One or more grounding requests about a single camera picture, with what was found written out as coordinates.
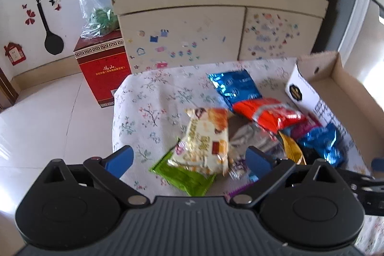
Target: red flower decal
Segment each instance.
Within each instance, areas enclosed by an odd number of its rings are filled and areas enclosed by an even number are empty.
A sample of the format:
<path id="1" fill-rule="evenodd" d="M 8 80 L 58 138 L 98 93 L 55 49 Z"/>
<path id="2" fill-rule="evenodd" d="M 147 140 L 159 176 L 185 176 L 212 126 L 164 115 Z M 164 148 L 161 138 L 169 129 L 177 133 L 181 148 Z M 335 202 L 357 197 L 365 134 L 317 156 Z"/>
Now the red flower decal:
<path id="1" fill-rule="evenodd" d="M 25 24 L 26 24 L 26 25 L 34 24 L 35 19 L 32 19 L 32 18 L 36 16 L 36 15 L 35 15 L 35 12 L 32 11 L 31 9 L 28 9 L 28 10 L 26 11 L 26 14 L 28 15 L 29 18 L 25 20 Z"/>

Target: orange box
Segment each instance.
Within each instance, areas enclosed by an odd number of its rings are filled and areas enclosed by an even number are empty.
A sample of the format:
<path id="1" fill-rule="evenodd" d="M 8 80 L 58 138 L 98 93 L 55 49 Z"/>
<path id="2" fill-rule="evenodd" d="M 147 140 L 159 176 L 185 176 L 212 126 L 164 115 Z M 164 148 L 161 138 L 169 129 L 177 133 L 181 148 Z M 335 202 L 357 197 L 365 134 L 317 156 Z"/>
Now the orange box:
<path id="1" fill-rule="evenodd" d="M 103 37 L 80 38 L 73 51 L 100 107 L 114 105 L 114 93 L 131 74 L 120 30 Z"/>

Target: green snack package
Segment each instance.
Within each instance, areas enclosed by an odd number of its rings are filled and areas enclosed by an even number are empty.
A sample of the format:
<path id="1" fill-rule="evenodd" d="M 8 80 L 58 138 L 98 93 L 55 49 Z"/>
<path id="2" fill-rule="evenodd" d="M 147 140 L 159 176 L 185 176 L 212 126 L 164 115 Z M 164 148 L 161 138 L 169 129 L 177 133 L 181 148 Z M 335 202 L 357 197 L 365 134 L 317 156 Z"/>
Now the green snack package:
<path id="1" fill-rule="evenodd" d="M 203 174 L 191 172 L 182 167 L 168 165 L 168 160 L 173 152 L 174 148 L 165 154 L 149 171 L 165 178 L 171 185 L 187 192 L 190 196 L 204 196 L 214 182 L 216 175 L 206 177 Z"/>

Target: blue snack package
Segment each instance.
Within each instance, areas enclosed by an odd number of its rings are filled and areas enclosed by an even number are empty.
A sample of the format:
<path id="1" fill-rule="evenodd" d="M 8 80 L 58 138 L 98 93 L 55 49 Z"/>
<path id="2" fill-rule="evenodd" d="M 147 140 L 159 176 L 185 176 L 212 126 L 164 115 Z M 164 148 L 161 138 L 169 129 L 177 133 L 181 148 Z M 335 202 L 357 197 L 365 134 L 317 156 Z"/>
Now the blue snack package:
<path id="1" fill-rule="evenodd" d="M 208 78 L 231 110 L 236 102 L 262 97 L 246 70 L 209 74 Z"/>
<path id="2" fill-rule="evenodd" d="M 336 148 L 336 141 L 337 129 L 334 124 L 329 123 L 327 127 L 313 128 L 301 137 L 297 143 L 306 148 L 314 149 L 329 164 L 337 167 L 344 161 L 344 157 Z"/>

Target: white floor tile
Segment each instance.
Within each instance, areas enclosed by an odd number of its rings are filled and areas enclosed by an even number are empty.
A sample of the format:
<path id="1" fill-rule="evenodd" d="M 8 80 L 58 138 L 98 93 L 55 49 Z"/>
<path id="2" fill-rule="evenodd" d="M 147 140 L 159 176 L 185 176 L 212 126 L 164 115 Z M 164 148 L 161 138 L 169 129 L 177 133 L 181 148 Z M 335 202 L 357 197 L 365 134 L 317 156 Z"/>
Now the white floor tile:
<path id="1" fill-rule="evenodd" d="M 83 79 L 76 74 L 23 90 L 17 103 L 0 114 L 0 166 L 43 168 L 63 158 Z"/>
<path id="2" fill-rule="evenodd" d="M 14 214 L 41 168 L 0 167 L 0 255 L 14 255 L 24 246 Z"/>
<path id="3" fill-rule="evenodd" d="M 64 161 L 79 164 L 91 156 L 112 154 L 112 121 L 113 106 L 101 108 L 83 80 L 68 129 Z"/>

